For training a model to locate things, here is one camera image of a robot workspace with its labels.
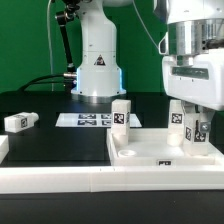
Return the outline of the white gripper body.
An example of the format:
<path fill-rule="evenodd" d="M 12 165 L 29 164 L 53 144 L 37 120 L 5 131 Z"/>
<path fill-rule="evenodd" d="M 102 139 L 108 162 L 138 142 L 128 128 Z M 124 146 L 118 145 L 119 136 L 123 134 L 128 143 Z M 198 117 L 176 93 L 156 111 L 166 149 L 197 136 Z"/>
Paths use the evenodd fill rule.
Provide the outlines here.
<path fill-rule="evenodd" d="M 178 66 L 175 56 L 162 59 L 164 89 L 168 96 L 224 111 L 224 49 L 212 49 Z"/>

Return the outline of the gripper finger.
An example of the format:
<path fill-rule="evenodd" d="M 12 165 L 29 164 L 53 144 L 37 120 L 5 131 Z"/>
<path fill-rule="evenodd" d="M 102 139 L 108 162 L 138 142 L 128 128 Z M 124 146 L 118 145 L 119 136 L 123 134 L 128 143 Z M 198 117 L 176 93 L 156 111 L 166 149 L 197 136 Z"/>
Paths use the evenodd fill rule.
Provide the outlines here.
<path fill-rule="evenodd" d="M 187 101 L 182 101 L 181 102 L 182 108 L 183 108 L 183 112 L 185 114 L 193 114 L 195 112 L 195 105 L 187 102 Z"/>
<path fill-rule="evenodd" d="M 211 130 L 211 122 L 215 111 L 207 107 L 199 107 L 199 131 L 201 133 L 209 133 Z"/>

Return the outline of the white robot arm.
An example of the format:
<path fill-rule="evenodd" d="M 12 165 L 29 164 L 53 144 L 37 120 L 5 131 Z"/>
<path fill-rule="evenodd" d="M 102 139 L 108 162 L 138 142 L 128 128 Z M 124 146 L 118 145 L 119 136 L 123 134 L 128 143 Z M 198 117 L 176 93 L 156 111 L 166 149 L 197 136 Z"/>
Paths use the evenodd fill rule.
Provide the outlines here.
<path fill-rule="evenodd" d="M 65 18 L 80 19 L 82 63 L 72 93 L 90 101 L 123 95 L 116 63 L 116 27 L 104 7 L 134 0 L 63 0 Z M 224 110 L 224 0 L 154 0 L 154 13 L 167 24 L 158 46 L 167 95 Z"/>

